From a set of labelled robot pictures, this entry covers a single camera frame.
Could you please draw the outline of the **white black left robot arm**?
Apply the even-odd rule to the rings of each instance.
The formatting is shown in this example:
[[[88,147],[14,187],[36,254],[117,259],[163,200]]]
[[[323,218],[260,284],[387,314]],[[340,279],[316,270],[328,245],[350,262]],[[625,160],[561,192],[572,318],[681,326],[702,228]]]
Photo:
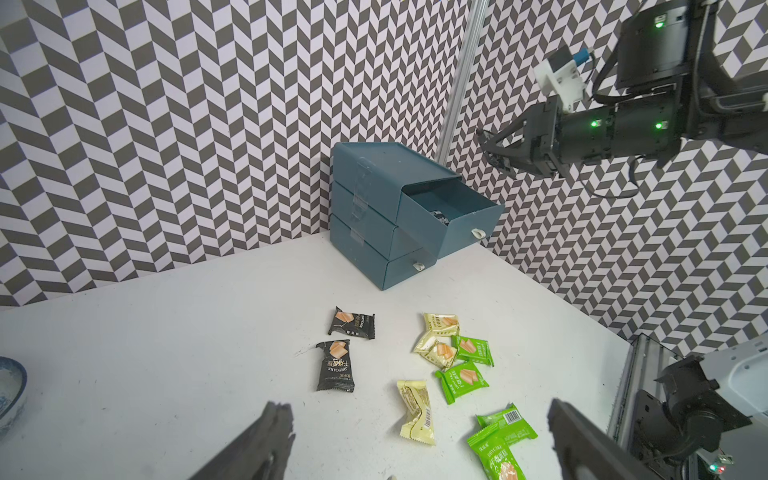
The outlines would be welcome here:
[[[650,380],[650,339],[637,337],[609,434],[572,404],[553,399],[547,419],[562,479],[718,479],[733,457],[723,433],[767,417],[767,334],[728,350],[690,355]],[[655,382],[662,398],[641,388]],[[399,381],[407,409],[401,433],[434,440],[424,381]],[[289,404],[268,402],[260,417],[189,479],[283,479],[295,441]],[[467,439],[487,479],[526,479],[513,445],[537,437],[519,408],[476,417]]]

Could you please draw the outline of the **teal three-drawer cabinet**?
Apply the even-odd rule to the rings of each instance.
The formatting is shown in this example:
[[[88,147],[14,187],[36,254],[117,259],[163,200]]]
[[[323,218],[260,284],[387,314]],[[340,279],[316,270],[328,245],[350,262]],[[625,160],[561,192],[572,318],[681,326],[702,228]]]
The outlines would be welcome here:
[[[331,242],[380,290],[489,237],[503,212],[459,174],[399,143],[340,142],[331,160]]]

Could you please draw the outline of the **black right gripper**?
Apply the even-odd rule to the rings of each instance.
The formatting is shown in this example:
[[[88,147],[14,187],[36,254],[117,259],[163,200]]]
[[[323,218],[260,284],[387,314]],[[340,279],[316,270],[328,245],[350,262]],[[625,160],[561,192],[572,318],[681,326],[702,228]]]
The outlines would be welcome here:
[[[479,128],[483,157],[510,178],[564,177],[572,165],[600,159],[600,126],[588,112],[565,114],[559,98],[548,98],[499,131]]]

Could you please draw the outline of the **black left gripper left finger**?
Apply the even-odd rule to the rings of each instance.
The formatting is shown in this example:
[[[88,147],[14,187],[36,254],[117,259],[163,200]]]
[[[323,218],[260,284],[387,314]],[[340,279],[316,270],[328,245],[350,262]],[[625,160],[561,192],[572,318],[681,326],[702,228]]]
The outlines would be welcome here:
[[[191,479],[281,480],[296,435],[289,404],[268,402],[261,416]]]

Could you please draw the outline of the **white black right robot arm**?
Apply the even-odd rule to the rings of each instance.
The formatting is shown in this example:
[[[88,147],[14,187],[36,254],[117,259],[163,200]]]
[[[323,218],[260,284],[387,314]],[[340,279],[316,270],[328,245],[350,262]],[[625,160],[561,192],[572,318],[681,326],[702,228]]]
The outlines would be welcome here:
[[[715,1],[667,1],[624,22],[593,80],[599,88],[616,72],[617,96],[587,93],[578,69],[595,60],[591,49],[559,48],[534,70],[547,100],[498,132],[477,130],[485,160],[509,177],[555,178],[572,165],[627,157],[635,185],[639,160],[662,168],[682,139],[766,153],[767,74],[733,79],[722,69],[713,53],[717,10]],[[597,108],[575,111],[587,96]]]

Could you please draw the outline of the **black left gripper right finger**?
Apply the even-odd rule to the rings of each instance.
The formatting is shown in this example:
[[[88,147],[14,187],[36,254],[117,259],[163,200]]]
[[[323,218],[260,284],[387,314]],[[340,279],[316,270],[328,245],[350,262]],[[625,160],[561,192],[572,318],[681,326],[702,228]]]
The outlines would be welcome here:
[[[563,479],[657,479],[568,402],[552,400],[548,425]]]

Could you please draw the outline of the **black cookie packet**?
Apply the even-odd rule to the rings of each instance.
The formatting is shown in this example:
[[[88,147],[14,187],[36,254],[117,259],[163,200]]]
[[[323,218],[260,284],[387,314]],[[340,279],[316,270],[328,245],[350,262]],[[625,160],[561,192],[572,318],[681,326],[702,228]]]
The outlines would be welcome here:
[[[347,312],[337,307],[328,330],[329,335],[333,333],[373,340],[375,338],[375,316]]]
[[[355,390],[355,382],[351,367],[350,340],[319,342],[315,347],[323,352],[317,390],[352,393]]]
[[[445,226],[448,226],[450,224],[450,219],[439,210],[433,210],[431,212],[431,215]]]

